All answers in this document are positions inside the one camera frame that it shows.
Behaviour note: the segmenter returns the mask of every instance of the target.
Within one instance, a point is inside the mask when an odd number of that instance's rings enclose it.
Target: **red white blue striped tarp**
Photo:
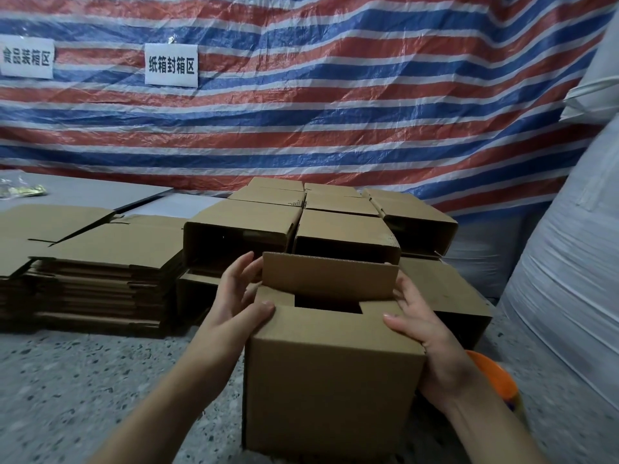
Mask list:
[[[0,0],[53,80],[0,77],[0,165],[222,192],[285,176],[461,221],[548,202],[597,128],[559,124],[616,0]],[[199,89],[143,44],[199,45]]]

